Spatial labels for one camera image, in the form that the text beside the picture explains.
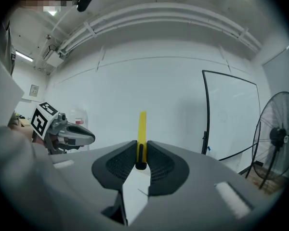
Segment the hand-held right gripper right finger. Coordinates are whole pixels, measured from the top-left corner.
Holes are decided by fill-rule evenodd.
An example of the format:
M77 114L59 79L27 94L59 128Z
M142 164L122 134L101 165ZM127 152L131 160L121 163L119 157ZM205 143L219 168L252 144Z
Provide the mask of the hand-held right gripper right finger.
M253 231L279 194L266 196L221 162L180 147L149 141L148 202L133 231Z

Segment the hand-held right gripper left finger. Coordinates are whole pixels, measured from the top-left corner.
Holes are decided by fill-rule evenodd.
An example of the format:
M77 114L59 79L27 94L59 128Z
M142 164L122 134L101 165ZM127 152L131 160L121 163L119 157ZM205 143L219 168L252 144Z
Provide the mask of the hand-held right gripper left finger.
M123 184L136 162L136 141L79 153L52 155L68 186L99 214L128 225Z

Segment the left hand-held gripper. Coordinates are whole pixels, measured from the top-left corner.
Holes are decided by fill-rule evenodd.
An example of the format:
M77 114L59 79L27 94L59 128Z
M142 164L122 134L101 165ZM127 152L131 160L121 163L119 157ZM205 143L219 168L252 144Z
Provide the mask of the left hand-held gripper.
M64 154L95 142L95 135L85 127L68 122L65 113L58 112L49 103L37 104L30 120L32 141L40 141L48 153Z

